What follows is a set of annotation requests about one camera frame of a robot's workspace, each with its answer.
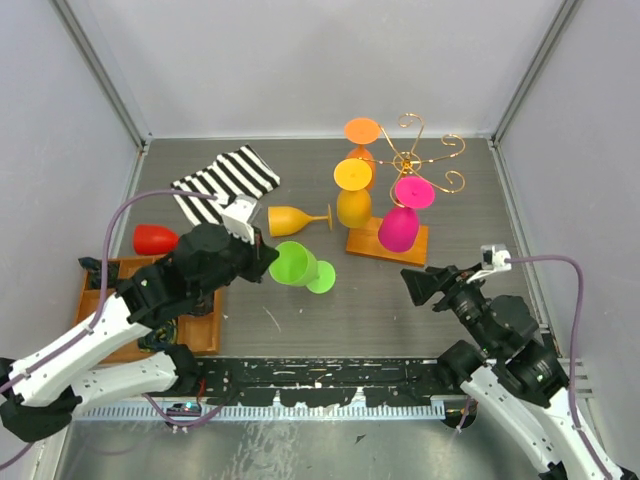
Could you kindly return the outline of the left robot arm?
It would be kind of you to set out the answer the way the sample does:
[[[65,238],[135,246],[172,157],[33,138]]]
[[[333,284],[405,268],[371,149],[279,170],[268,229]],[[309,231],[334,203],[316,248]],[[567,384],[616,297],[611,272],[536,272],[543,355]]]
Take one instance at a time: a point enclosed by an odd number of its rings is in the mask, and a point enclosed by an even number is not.
[[[278,256],[259,231],[244,241],[221,225],[194,228],[171,253],[121,281],[102,308],[63,336],[26,358],[2,359],[2,425],[32,443],[88,410],[130,396],[191,395],[201,370],[184,344],[115,367],[98,364],[165,322],[191,313],[236,278],[260,282]]]

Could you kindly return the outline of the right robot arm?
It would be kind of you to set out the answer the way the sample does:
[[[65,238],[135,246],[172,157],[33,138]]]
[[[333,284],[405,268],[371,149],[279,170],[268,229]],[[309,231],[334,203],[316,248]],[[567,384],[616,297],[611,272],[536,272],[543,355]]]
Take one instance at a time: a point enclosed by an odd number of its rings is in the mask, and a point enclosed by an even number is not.
[[[450,311],[474,341],[456,342],[438,358],[438,379],[464,392],[496,420],[541,479],[634,479],[606,453],[570,402],[570,378],[556,352],[535,335],[538,322],[520,296],[483,295],[481,267],[401,272],[411,300]]]

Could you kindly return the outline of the yellow-orange plastic wine glass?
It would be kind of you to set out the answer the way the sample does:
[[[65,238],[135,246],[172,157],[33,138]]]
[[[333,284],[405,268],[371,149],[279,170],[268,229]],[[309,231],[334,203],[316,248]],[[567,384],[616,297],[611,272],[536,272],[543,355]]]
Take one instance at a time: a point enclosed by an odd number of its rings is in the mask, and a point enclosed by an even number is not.
[[[334,169],[334,181],[340,188],[336,200],[338,219],[348,228],[364,226],[372,215],[372,200],[367,190],[373,178],[365,160],[347,158]]]

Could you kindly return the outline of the magenta plastic wine glass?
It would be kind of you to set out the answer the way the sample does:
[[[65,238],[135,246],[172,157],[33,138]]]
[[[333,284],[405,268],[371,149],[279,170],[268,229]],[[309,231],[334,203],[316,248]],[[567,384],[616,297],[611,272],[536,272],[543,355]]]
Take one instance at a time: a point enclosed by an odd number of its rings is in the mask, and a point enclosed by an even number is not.
[[[383,218],[378,240],[387,250],[402,253],[412,248],[420,229],[418,211],[433,204],[435,190],[420,177],[406,176],[397,182],[393,194],[397,204]]]

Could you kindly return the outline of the gold wire wine glass rack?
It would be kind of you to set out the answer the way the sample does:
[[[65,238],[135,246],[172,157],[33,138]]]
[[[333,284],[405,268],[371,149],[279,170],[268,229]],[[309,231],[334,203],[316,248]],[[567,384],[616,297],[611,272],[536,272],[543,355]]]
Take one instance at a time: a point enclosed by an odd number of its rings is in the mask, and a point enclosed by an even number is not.
[[[339,221],[348,229],[348,254],[409,266],[424,265],[429,229],[421,223],[419,212],[434,203],[437,192],[453,195],[465,188],[466,180],[456,170],[445,172],[446,186],[420,173],[427,164],[460,156],[466,150],[465,140],[446,134],[441,144],[453,151],[422,159],[417,154],[417,146],[425,128],[424,120],[415,113],[405,113],[398,119],[402,128],[415,122],[419,124],[419,131],[411,148],[405,151],[396,148],[386,129],[373,119],[358,117],[345,124],[344,134],[355,148],[334,169],[334,181],[340,188]],[[376,169],[385,164],[397,172],[389,187],[393,207],[385,216],[376,217],[372,214],[370,190],[375,185]]]

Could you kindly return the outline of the green plastic wine glass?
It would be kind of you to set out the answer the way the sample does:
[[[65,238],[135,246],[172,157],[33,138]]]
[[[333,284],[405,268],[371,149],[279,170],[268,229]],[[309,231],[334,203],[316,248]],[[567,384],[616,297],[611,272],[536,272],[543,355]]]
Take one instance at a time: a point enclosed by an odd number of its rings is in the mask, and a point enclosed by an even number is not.
[[[269,274],[277,283],[305,287],[314,294],[329,292],[336,282],[331,263],[318,260],[304,245],[286,241],[276,246],[278,258],[270,265]]]

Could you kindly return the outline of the orange plastic wine glass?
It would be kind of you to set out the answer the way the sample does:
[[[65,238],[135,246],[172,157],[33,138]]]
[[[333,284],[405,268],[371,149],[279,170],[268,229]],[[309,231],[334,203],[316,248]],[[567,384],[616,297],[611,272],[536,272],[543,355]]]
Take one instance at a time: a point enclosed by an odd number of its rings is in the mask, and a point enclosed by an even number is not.
[[[375,142],[380,133],[379,125],[370,118],[358,117],[348,121],[344,126],[344,134],[355,147],[347,157],[364,160],[370,169],[375,171],[376,163],[367,146]]]

